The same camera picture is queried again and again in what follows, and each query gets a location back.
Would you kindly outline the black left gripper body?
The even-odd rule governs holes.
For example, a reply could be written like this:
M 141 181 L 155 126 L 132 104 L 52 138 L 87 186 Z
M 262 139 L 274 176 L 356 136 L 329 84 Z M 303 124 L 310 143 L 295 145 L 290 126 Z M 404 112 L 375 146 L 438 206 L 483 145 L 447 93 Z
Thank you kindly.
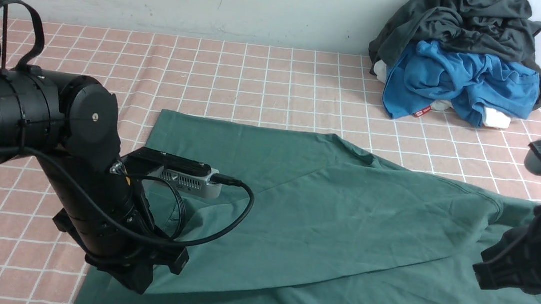
M 187 265 L 186 248 L 146 244 L 124 234 L 67 185 L 57 184 L 55 193 L 63 206 L 53 218 L 58 230 L 81 247 L 89 265 L 108 273 L 128 290 L 145 293 L 154 280 L 156 266 L 167 266 L 179 275 Z M 147 213 L 149 204 L 144 194 L 127 193 L 120 197 L 100 193 L 94 199 L 119 225 L 142 236 L 163 237 L 163 231 Z

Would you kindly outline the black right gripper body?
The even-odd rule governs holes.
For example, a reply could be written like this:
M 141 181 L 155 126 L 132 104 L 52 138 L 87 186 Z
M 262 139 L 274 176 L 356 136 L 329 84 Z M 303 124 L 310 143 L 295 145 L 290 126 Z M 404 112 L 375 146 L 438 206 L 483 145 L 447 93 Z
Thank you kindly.
M 541 205 L 533 214 L 530 223 L 508 230 L 481 253 L 482 262 L 473 266 L 481 289 L 517 288 L 541 294 Z

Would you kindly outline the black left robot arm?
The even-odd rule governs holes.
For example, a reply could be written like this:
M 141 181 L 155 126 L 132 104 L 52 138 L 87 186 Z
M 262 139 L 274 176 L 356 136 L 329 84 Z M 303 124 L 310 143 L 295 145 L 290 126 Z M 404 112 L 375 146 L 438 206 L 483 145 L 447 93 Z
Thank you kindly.
M 0 9 L 10 4 L 24 2 L 0 0 Z M 143 185 L 169 162 L 147 147 L 121 155 L 118 100 L 98 80 L 32 64 L 45 35 L 37 11 L 25 8 L 35 42 L 14 68 L 0 68 L 0 164 L 35 157 L 62 203 L 56 228 L 88 264 L 143 294 L 156 266 L 179 275 L 189 260 L 155 224 Z

